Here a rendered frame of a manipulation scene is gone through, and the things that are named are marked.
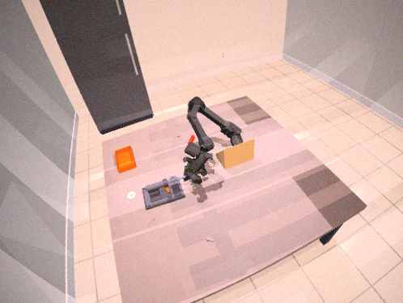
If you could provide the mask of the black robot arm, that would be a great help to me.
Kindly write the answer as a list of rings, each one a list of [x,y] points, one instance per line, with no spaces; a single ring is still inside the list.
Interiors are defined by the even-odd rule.
[[[217,113],[207,108],[200,97],[195,96],[188,103],[187,119],[198,138],[199,146],[191,141],[185,148],[185,153],[192,157],[196,156],[196,160],[200,164],[204,164],[208,159],[213,160],[213,154],[208,152],[214,149],[214,142],[203,130],[202,125],[197,118],[197,112],[202,113],[212,122],[220,126],[220,132],[230,138],[232,146],[244,143],[242,135],[240,134],[242,133],[241,128],[239,128],[235,123],[221,118]]]

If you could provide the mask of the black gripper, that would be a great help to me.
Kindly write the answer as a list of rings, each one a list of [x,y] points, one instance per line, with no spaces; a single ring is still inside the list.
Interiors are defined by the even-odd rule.
[[[184,163],[186,163],[186,161],[188,162],[187,165],[185,166],[185,170],[184,170],[184,175],[185,178],[183,179],[184,181],[187,181],[189,179],[191,179],[192,183],[195,184],[202,184],[202,178],[201,176],[198,176],[197,173],[199,172],[200,168],[204,168],[203,164],[200,164],[199,162],[197,162],[196,158],[189,158],[189,157],[184,157],[183,159]]]

